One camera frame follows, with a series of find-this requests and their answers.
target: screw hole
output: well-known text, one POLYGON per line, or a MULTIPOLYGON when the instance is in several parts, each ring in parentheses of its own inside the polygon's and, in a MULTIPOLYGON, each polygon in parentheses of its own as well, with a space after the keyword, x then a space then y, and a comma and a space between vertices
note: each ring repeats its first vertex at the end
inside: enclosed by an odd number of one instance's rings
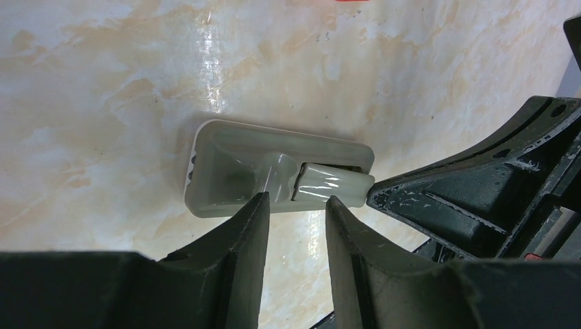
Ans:
POLYGON ((504 158, 508 155, 509 152, 510 149, 503 149, 502 151, 495 153, 492 157, 494 159, 504 158))
POLYGON ((561 104, 559 106, 557 106, 556 109, 553 110, 553 112, 551 112, 551 117, 558 117, 559 115, 561 115, 565 110, 567 109, 565 104, 561 104))

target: marble surface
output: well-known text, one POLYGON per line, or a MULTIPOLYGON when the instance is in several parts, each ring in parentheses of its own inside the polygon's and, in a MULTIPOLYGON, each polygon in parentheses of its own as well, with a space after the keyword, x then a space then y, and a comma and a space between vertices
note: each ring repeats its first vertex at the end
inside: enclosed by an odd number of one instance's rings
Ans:
MULTIPOLYGON (((579 1, 4 1, 0 248, 152 258, 223 219, 181 199, 195 130, 222 118, 359 141, 384 179, 554 95, 579 1)), ((369 208, 400 245, 424 236, 369 208)), ((332 310, 323 212, 271 217, 261 328, 332 310)))

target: red object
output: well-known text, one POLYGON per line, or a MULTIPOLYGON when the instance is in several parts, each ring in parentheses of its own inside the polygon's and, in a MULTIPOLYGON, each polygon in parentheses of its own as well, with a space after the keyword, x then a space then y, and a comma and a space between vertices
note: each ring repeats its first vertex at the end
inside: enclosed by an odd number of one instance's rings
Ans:
POLYGON ((540 260, 540 259, 543 259, 543 258, 542 258, 542 257, 540 257, 540 256, 537 256, 537 255, 535 255, 535 254, 531 254, 531 253, 528 253, 528 254, 525 256, 525 260, 540 260))

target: beige marble countertop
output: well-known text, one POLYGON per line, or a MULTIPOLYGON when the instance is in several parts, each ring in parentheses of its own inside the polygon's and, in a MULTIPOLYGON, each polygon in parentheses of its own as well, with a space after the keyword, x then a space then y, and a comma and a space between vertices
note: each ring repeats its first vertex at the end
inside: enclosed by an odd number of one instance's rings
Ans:
MULTIPOLYGON (((371 146, 379 180, 465 149, 554 95, 579 1, 4 1, 0 248, 152 258, 223 219, 182 201, 201 122, 371 146)), ((400 245, 424 236, 369 208, 400 245)), ((261 328, 332 310, 323 212, 272 215, 261 328)))

